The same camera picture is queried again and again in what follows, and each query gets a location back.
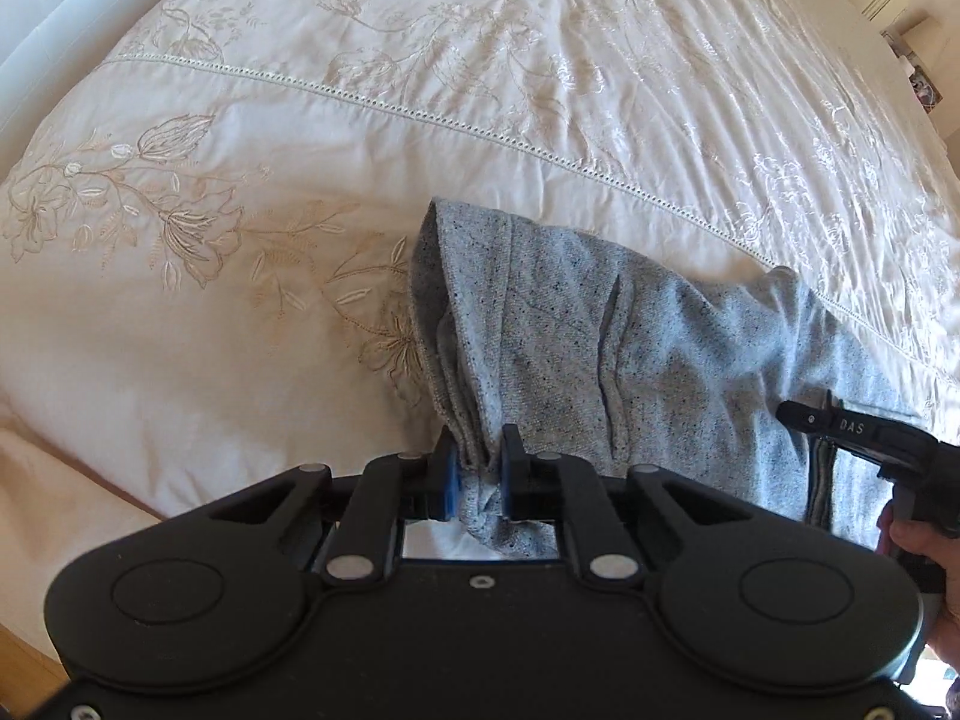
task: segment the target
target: human hand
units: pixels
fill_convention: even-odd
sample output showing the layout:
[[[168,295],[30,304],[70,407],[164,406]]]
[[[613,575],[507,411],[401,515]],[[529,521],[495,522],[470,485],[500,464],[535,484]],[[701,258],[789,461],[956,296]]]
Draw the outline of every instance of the human hand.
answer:
[[[896,544],[906,552],[929,557],[947,572],[944,605],[926,643],[941,661],[960,671],[960,538],[947,538],[928,522],[894,520],[893,501],[884,507],[877,528],[881,555],[889,555]]]

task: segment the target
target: screw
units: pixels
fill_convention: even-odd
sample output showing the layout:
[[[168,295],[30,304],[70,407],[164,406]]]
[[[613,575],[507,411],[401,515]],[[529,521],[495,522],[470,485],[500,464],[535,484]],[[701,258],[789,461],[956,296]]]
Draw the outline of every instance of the screw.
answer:
[[[339,555],[326,564],[326,573],[344,581],[367,579],[373,574],[373,561],[363,555]]]
[[[601,555],[590,561],[590,571],[600,579],[630,579],[640,565],[626,555]]]
[[[70,709],[70,720],[100,720],[100,713],[93,707],[80,704],[78,707]]]
[[[469,584],[474,590],[489,590],[496,584],[496,579],[486,574],[477,574],[475,577],[470,577]]]

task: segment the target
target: folded garment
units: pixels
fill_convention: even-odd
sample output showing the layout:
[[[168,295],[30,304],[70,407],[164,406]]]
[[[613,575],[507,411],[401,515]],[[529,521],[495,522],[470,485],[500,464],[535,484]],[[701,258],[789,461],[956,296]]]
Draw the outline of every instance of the folded garment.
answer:
[[[436,408],[464,454],[461,518],[510,556],[546,557],[555,544],[552,529],[500,515],[505,423],[528,451],[579,455],[611,476],[654,463],[802,519],[808,447],[776,406],[819,406],[829,388],[909,412],[786,268],[750,284],[691,282],[586,233],[437,199],[410,289]],[[834,533],[871,546],[889,494],[870,464],[841,453]]]

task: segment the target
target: bed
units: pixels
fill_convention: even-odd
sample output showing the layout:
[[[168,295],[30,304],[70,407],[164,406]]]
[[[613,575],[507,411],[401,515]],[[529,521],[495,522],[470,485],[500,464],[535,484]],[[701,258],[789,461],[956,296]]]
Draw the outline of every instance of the bed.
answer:
[[[790,266],[957,440],[960,182],[868,18],[160,1],[0,188],[0,622],[51,653],[42,593],[83,550],[295,464],[429,447],[405,280],[431,196],[693,278]],[[408,549],[488,554],[455,525]]]

